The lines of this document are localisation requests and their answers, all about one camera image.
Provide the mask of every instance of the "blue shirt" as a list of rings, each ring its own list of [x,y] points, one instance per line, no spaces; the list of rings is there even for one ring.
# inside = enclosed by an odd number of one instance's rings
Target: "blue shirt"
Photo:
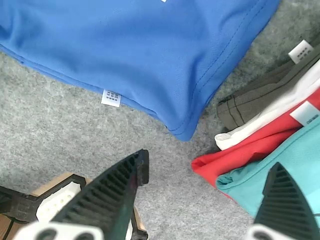
[[[0,0],[0,50],[189,140],[280,0]]]

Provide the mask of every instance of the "turquoise shirt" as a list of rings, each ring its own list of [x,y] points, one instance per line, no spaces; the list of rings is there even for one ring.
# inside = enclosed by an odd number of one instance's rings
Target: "turquoise shirt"
[[[281,163],[296,181],[314,214],[320,214],[320,117],[301,128],[265,159],[218,177],[217,188],[255,216],[269,170]]]

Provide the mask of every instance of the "gray carpet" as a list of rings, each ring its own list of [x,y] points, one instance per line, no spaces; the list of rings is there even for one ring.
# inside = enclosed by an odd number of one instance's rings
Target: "gray carpet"
[[[66,171],[94,178],[139,150],[150,152],[150,183],[136,205],[151,240],[239,240],[252,219],[192,172],[196,156],[217,151],[217,102],[284,62],[320,32],[319,0],[283,0],[245,58],[205,109],[189,142],[161,122],[43,76],[0,54],[0,185],[29,193]]]

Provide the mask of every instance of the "white clothing tag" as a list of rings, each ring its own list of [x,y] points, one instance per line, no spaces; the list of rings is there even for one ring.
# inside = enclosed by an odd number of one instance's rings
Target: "white clothing tag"
[[[306,41],[302,40],[291,52],[288,53],[292,61],[297,64],[304,59],[314,48]]]
[[[113,107],[120,107],[121,95],[113,91],[103,90],[101,103]]]
[[[301,104],[301,106],[290,113],[290,116],[303,126],[307,126],[320,116],[320,111],[310,102],[305,101],[303,104]]]

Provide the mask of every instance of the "folded blue garment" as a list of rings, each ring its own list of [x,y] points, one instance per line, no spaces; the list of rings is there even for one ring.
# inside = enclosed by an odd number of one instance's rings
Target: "folded blue garment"
[[[314,214],[320,214],[320,117],[301,128],[268,157],[219,176],[217,188],[252,216],[259,210],[269,170],[281,163],[300,187]],[[316,218],[320,226],[320,217]]]
[[[0,0],[0,50],[188,141],[280,0]]]

